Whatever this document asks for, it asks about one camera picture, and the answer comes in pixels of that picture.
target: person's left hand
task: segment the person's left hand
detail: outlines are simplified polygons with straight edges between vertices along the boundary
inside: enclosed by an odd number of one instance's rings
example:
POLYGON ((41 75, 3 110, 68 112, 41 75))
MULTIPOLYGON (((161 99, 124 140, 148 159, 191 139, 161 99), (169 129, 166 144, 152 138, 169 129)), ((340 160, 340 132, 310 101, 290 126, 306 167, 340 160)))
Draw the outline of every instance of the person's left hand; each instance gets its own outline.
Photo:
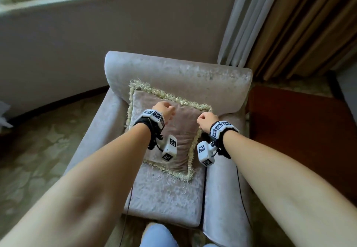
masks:
POLYGON ((156 105, 152 109, 157 110, 158 112, 163 114, 165 124, 167 124, 176 114, 176 108, 170 105, 170 103, 168 103, 167 101, 160 101, 156 103, 156 105))

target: wrist-mounted device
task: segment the wrist-mounted device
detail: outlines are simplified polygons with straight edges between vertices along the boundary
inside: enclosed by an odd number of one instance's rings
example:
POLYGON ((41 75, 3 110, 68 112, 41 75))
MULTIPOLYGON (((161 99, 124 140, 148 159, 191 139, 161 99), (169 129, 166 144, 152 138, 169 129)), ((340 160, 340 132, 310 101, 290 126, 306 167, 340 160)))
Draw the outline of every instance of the wrist-mounted device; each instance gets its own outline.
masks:
POLYGON ((155 146, 161 151, 161 157, 170 161, 177 155, 177 139, 172 135, 168 135, 166 139, 163 138, 161 132, 165 127, 165 119, 163 114, 157 110, 147 109, 139 115, 134 126, 138 123, 144 123, 151 133, 150 143, 147 147, 153 150, 155 146))
POLYGON ((197 145, 197 151, 199 155, 199 161, 204 166, 212 165, 215 162, 214 156, 222 155, 230 159, 230 155, 226 151, 223 144, 223 135, 227 131, 235 131, 239 133, 239 130, 227 121, 217 121, 212 124, 210 129, 211 142, 208 144, 206 141, 202 141, 197 145))

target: window sill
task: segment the window sill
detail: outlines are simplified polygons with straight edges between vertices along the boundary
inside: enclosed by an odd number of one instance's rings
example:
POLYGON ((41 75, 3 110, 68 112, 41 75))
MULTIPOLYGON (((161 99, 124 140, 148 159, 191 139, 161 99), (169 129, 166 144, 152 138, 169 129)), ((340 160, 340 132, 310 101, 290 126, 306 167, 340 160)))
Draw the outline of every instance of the window sill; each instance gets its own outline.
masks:
POLYGON ((47 7, 72 4, 80 1, 92 1, 92 0, 31 0, 22 1, 19 3, 0 4, 0 16, 13 13, 23 13, 32 11, 35 9, 44 9, 47 7))

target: brown curtain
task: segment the brown curtain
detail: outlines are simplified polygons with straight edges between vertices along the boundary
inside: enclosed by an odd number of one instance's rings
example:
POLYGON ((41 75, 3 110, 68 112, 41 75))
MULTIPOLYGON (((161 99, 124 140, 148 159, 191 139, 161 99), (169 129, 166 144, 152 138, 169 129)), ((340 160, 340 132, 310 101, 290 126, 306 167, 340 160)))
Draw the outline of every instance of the brown curtain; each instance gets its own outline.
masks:
POLYGON ((255 76, 322 75, 357 44, 357 0, 276 0, 249 56, 255 76))

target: throw pillow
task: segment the throw pillow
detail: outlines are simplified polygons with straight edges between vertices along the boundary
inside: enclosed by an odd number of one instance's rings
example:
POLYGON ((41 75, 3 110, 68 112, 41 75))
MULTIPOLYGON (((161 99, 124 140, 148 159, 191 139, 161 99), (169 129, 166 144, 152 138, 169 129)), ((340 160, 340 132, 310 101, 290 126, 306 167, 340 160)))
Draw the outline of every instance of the throw pillow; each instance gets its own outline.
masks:
POLYGON ((151 109, 157 102, 163 100, 176 107, 176 116, 165 126, 161 134, 164 138, 169 134, 177 138, 177 155, 166 162, 161 157, 161 151, 155 147, 153 150, 146 151, 144 162, 182 181, 190 181, 194 174, 192 168, 194 150, 202 133, 196 120, 204 111, 212 111, 211 106, 176 97, 140 81, 131 81, 126 129, 132 127, 145 109, 151 109))

